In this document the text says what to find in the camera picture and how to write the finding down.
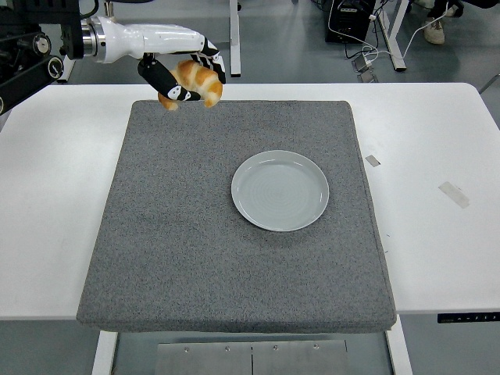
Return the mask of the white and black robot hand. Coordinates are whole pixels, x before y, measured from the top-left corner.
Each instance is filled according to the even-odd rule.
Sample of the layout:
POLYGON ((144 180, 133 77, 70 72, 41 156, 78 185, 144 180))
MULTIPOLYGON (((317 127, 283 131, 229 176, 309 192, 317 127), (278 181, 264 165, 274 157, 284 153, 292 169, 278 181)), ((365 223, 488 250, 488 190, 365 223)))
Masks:
POLYGON ((139 75, 158 92, 168 110, 179 102, 203 101, 213 107, 221 98, 226 72, 220 50, 203 34, 179 25, 128 24, 93 17, 94 56, 114 63, 128 55, 138 60, 139 75))

